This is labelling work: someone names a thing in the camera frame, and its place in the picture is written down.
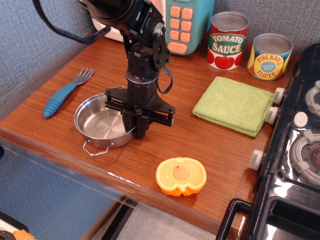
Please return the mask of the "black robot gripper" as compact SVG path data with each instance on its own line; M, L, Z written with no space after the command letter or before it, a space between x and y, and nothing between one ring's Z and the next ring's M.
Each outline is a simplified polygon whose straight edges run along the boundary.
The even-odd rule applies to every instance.
M143 139L151 123L171 127L176 109L158 95L157 83L138 84L132 81L127 87L107 88L106 107L122 115L126 132L136 127L136 138Z

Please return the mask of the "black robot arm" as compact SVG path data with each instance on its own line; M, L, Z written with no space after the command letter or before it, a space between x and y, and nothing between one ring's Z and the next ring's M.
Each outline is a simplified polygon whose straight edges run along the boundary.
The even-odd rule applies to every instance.
M107 88L107 108L122 115L125 129L136 129L136 138L142 139L150 124L172 126L176 109L162 100L173 87L162 90L159 75L172 73L166 67L171 52L167 47L165 23L162 14L149 0L83 0L91 17L103 24L105 35L111 28L123 37L128 64L125 71L127 87Z

